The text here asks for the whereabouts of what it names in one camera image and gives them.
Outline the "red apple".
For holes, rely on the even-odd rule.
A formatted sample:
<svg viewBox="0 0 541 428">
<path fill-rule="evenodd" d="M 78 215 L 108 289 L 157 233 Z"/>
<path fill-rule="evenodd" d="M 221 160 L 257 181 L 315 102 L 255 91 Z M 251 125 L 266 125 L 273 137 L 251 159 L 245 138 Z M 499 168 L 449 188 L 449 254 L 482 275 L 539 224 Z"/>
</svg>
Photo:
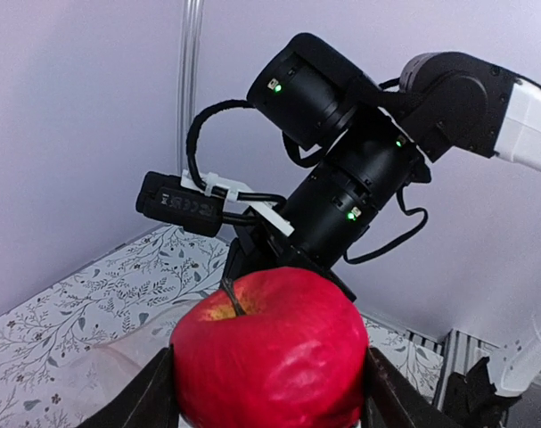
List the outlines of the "red apple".
<svg viewBox="0 0 541 428">
<path fill-rule="evenodd" d="M 369 337 L 355 305 L 301 268 L 249 274 L 177 322 L 176 398 L 193 427 L 352 427 Z"/>
</svg>

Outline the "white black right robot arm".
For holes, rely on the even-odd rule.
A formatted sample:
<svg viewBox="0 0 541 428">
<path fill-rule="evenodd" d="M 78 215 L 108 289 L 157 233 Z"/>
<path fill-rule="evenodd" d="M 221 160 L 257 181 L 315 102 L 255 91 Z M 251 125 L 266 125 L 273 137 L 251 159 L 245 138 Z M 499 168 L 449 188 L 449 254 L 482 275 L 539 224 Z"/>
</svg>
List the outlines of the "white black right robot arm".
<svg viewBox="0 0 541 428">
<path fill-rule="evenodd" d="M 422 53 L 378 84 L 310 34 L 296 35 L 247 94 L 311 173 L 265 228 L 254 259 L 345 259 L 393 196 L 430 181 L 429 164 L 459 148 L 541 172 L 541 85 L 467 53 Z"/>
</svg>

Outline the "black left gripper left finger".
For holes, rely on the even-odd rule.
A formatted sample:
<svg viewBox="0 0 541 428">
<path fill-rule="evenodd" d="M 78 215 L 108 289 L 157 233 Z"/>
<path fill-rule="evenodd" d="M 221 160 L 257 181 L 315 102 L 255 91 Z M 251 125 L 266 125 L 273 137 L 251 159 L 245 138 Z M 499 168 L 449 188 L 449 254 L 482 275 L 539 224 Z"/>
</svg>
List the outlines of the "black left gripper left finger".
<svg viewBox="0 0 541 428">
<path fill-rule="evenodd" d="M 172 347 L 161 349 L 116 398 L 79 427 L 178 427 L 173 357 Z"/>
</svg>

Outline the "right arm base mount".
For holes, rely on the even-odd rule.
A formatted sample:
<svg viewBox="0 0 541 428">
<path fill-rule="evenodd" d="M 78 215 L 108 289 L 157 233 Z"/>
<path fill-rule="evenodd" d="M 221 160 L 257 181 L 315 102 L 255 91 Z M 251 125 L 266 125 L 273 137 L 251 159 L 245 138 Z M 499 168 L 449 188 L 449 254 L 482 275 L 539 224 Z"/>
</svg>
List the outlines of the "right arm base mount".
<svg viewBox="0 0 541 428">
<path fill-rule="evenodd" d="M 490 357 L 481 358 L 466 374 L 448 377 L 442 413 L 462 427 L 499 427 L 504 414 L 521 400 L 501 397 L 490 380 Z"/>
</svg>

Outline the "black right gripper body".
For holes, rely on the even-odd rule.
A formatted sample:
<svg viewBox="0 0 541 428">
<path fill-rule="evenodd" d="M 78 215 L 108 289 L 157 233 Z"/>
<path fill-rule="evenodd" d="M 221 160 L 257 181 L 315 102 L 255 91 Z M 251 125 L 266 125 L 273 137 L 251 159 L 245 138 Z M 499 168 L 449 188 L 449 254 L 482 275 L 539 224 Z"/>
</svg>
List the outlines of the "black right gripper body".
<svg viewBox="0 0 541 428">
<path fill-rule="evenodd" d="M 330 267 L 312 260 L 269 226 L 234 226 L 234 231 L 235 238 L 230 242 L 223 277 L 236 280 L 271 268 L 304 268 L 332 281 L 351 302 L 356 301 L 357 296 Z"/>
</svg>

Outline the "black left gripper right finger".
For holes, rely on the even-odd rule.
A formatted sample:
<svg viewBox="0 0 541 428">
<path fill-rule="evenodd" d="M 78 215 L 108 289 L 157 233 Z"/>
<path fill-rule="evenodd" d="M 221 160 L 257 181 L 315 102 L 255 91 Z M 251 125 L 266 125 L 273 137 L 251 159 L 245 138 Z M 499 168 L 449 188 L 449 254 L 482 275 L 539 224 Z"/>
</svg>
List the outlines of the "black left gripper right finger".
<svg viewBox="0 0 541 428">
<path fill-rule="evenodd" d="M 433 407 L 377 348 L 366 351 L 361 426 L 374 427 L 375 415 L 385 427 L 460 427 Z"/>
</svg>

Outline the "clear zip top bag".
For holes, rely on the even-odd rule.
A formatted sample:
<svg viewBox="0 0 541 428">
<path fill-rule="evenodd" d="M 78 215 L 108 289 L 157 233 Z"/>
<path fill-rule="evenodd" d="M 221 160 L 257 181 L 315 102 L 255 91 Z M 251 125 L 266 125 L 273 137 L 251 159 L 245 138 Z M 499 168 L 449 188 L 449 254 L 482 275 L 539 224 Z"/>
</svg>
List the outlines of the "clear zip top bag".
<svg viewBox="0 0 541 428">
<path fill-rule="evenodd" d="M 94 345 L 65 364 L 58 372 L 57 382 L 66 391 L 85 392 L 89 399 L 115 397 L 160 350 L 167 348 L 177 322 L 197 303 L 197 300 L 184 300 L 164 309 L 133 332 Z"/>
</svg>

